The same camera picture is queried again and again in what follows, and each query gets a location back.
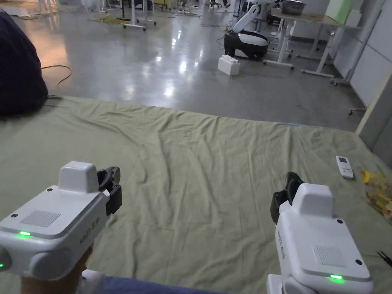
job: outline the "desk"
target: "desk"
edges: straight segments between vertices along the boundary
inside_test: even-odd
[[[280,52],[279,52],[278,61],[264,60],[263,63],[264,64],[275,64],[275,65],[279,65],[282,67],[289,67],[291,70],[294,69],[294,66],[292,64],[283,63],[282,61],[283,61],[283,56],[284,56],[284,53],[285,53],[285,50],[287,47],[287,43],[290,38],[290,31],[291,31],[291,28],[294,24],[294,21],[297,20],[300,22],[312,22],[315,24],[321,24],[320,29],[318,31],[318,34],[317,34],[316,38],[314,39],[314,43],[313,43],[312,49],[310,50],[310,54],[308,56],[306,56],[306,55],[305,56],[302,56],[302,55],[297,56],[299,58],[306,58],[306,59],[313,59],[313,60],[318,60],[318,58],[315,58],[312,55],[316,51],[317,44],[318,44],[320,34],[322,31],[322,27],[324,25],[330,25],[333,27],[351,28],[351,29],[358,29],[359,28],[359,27],[354,27],[354,26],[350,26],[350,25],[343,25],[343,24],[333,20],[332,18],[330,18],[327,15],[318,14],[318,13],[302,13],[301,15],[289,15],[289,14],[282,13],[281,9],[274,8],[274,9],[272,9],[271,14],[272,14],[272,16],[279,17],[281,19],[281,22],[284,21],[286,23],[286,25],[283,25],[282,33],[281,33],[281,36],[284,36],[284,38],[280,38],[280,40],[279,40],[278,48],[280,49]],[[327,44],[327,47],[325,48],[323,56],[321,57],[319,66],[317,67],[317,70],[316,71],[307,71],[307,70],[303,69],[301,72],[308,73],[308,74],[316,74],[319,76],[327,76],[330,78],[334,77],[333,75],[324,74],[321,72],[321,70],[323,69],[324,63],[327,59],[327,56],[330,52],[330,47],[333,43],[333,38],[334,38],[334,35],[331,34],[329,41],[328,41],[328,44]]]

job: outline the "light green panel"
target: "light green panel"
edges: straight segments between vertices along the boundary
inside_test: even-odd
[[[352,0],[330,0],[327,12],[330,18],[344,24],[351,9]]]

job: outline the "dark blue cloth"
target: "dark blue cloth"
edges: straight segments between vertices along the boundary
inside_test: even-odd
[[[156,283],[138,281],[131,278],[105,278],[102,294],[217,294],[203,290],[164,286]]]
[[[0,11],[0,115],[34,111],[47,95],[34,45],[13,19]]]

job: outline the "speaker grille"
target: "speaker grille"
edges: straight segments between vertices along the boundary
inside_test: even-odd
[[[58,213],[35,210],[29,216],[25,217],[21,221],[21,223],[25,223],[28,225],[34,225],[34,226],[38,226],[38,227],[48,227],[59,216],[60,216],[60,214],[58,214]]]
[[[312,248],[318,264],[346,267],[343,255],[338,248],[317,245],[313,245]]]

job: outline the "bed sheet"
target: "bed sheet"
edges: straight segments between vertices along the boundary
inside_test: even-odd
[[[366,202],[360,170],[388,169],[351,132],[84,98],[49,99],[0,122],[0,218],[58,182],[69,161],[121,168],[123,205],[89,261],[108,276],[223,293],[264,293],[278,274],[269,208],[288,171],[328,185],[373,275],[390,293],[392,228]],[[343,179],[335,156],[356,180]],[[0,274],[0,292],[18,278]]]

